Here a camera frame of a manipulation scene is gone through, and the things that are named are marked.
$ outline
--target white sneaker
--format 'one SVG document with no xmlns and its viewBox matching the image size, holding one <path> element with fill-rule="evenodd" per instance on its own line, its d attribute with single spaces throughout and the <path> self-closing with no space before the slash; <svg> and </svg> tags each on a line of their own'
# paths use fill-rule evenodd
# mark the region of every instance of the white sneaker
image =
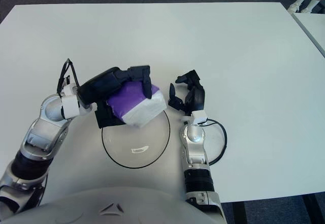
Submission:
<svg viewBox="0 0 325 224">
<path fill-rule="evenodd" d="M 301 13 L 311 13 L 311 10 L 309 10 L 308 8 L 305 8 L 305 9 L 301 10 Z"/>
<path fill-rule="evenodd" d="M 297 3 L 293 3 L 293 4 L 291 4 L 290 6 L 289 6 L 289 8 L 288 8 L 288 12 L 290 13 L 290 15 L 292 15 L 293 13 L 295 13 L 295 12 L 298 12 L 299 11 L 299 4 L 297 4 Z"/>
</svg>

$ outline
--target silver robot arm segment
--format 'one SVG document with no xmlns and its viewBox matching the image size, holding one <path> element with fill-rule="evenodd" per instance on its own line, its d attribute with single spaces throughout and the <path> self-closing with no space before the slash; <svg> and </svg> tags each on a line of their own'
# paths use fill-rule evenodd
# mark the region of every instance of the silver robot arm segment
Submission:
<svg viewBox="0 0 325 224">
<path fill-rule="evenodd" d="M 68 84 L 60 96 L 54 94 L 42 102 L 39 118 L 29 127 L 15 159 L 0 180 L 0 220 L 39 204 L 44 193 L 42 183 L 72 119 L 92 109 L 78 103 L 76 89 L 76 84 Z"/>
<path fill-rule="evenodd" d="M 205 132 L 200 127 L 207 119 L 204 110 L 193 111 L 191 116 L 182 118 L 182 121 L 187 122 L 180 130 L 186 201 L 213 215 L 220 222 L 225 221 L 224 213 L 219 195 L 214 191 L 209 161 L 204 149 Z"/>
</svg>

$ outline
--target table surface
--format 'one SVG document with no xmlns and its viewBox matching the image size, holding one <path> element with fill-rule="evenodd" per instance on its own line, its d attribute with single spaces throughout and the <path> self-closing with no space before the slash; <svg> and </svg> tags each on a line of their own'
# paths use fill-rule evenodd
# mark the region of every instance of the table surface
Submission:
<svg viewBox="0 0 325 224">
<path fill-rule="evenodd" d="M 294 13 L 293 17 L 325 57 L 325 15 Z"/>
<path fill-rule="evenodd" d="M 222 202 L 325 191 L 325 59 L 281 4 L 15 6 L 0 25 L 0 172 L 55 93 L 67 57 L 80 83 L 113 66 L 149 64 L 166 99 L 170 82 L 195 69 L 208 116 L 228 133 L 225 155 L 211 167 Z M 117 185 L 183 198 L 182 114 L 166 112 L 164 154 L 136 170 L 106 155 L 93 112 L 76 118 L 51 165 L 44 202 Z M 206 129 L 211 158 L 223 142 L 217 127 Z"/>
</svg>

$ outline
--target purple cloth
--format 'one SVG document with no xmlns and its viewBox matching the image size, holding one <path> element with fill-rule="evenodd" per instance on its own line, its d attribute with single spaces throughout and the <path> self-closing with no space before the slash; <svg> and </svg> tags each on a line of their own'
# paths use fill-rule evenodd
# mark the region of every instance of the purple cloth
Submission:
<svg viewBox="0 0 325 224">
<path fill-rule="evenodd" d="M 159 88 L 152 84 L 152 95 L 158 90 Z M 122 116 L 145 99 L 146 97 L 143 95 L 141 82 L 126 82 L 106 103 L 112 107 L 114 115 L 122 120 Z"/>
</svg>

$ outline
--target purple and white object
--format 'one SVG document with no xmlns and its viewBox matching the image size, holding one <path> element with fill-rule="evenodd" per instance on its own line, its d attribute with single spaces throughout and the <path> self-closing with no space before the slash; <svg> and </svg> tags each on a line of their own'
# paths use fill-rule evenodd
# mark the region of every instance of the purple and white object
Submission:
<svg viewBox="0 0 325 224">
<path fill-rule="evenodd" d="M 152 84 L 152 98 L 147 99 L 142 92 L 141 82 L 126 82 L 108 100 L 116 117 L 128 125 L 143 127 L 159 115 L 167 105 L 163 93 Z"/>
</svg>

